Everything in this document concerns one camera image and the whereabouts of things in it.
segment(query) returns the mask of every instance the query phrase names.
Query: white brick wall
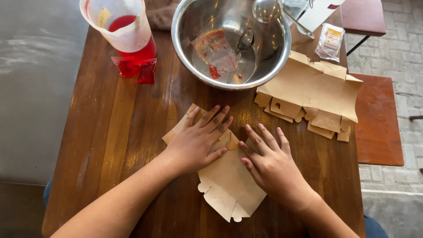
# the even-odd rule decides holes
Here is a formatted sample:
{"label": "white brick wall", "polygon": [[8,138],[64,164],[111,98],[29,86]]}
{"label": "white brick wall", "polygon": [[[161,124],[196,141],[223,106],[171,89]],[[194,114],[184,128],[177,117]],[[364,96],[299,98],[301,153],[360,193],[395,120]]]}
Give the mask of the white brick wall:
{"label": "white brick wall", "polygon": [[[360,165],[362,189],[423,193],[423,0],[382,0],[386,35],[370,37],[348,58],[350,72],[391,77],[404,167]],[[347,50],[364,36],[346,34]]]}

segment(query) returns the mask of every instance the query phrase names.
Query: brown paper box template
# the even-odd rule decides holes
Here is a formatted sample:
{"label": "brown paper box template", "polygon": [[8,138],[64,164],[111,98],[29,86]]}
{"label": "brown paper box template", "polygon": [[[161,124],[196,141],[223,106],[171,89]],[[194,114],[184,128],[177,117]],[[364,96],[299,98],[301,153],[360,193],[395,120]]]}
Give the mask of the brown paper box template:
{"label": "brown paper box template", "polygon": [[[178,124],[162,137],[166,144],[169,144],[183,128],[188,115],[196,107],[192,104]],[[200,119],[205,112],[201,109],[197,119]],[[226,130],[209,152],[226,145],[230,149],[220,159],[198,171],[201,182],[198,190],[204,193],[206,202],[228,222],[231,221],[231,217],[236,222],[241,221],[242,217],[250,217],[266,196],[241,162],[241,158],[245,155],[235,146],[238,142],[236,136],[229,129]]]}
{"label": "brown paper box template", "polygon": [[348,132],[358,123],[355,100],[362,83],[347,75],[345,67],[325,61],[310,63],[305,55],[291,51],[282,70],[257,89],[254,102],[289,122],[300,122],[303,109],[308,130],[332,138],[328,131]]}

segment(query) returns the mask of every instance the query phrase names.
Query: brown cloth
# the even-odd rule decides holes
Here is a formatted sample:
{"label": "brown cloth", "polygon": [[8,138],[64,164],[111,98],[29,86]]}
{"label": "brown cloth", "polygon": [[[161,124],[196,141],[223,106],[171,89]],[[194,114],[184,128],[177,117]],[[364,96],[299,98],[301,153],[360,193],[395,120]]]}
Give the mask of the brown cloth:
{"label": "brown cloth", "polygon": [[170,30],[173,15],[181,0],[145,0],[146,15],[152,30]]}

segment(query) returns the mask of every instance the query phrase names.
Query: plastic pitcher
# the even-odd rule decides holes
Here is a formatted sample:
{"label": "plastic pitcher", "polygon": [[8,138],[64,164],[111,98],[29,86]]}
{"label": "plastic pitcher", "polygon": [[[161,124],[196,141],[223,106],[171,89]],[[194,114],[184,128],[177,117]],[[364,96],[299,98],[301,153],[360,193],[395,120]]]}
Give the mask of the plastic pitcher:
{"label": "plastic pitcher", "polygon": [[80,10],[121,56],[142,63],[156,55],[144,0],[80,0]]}

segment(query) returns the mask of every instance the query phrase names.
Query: red liquid in jug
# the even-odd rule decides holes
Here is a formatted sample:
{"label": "red liquid in jug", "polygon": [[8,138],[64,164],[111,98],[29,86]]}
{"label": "red liquid in jug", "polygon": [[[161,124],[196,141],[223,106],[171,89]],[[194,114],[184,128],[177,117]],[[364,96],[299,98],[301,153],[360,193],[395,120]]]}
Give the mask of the red liquid in jug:
{"label": "red liquid in jug", "polygon": [[[112,22],[109,26],[109,31],[114,32],[122,27],[126,27],[127,25],[133,23],[137,16],[134,15],[126,15],[119,17],[115,21]],[[136,62],[142,62],[144,60],[153,59],[156,55],[156,43],[154,42],[153,35],[151,35],[150,40],[148,41],[147,45],[144,48],[140,49],[136,52],[122,52],[116,50],[122,57],[132,56],[135,58]]]}

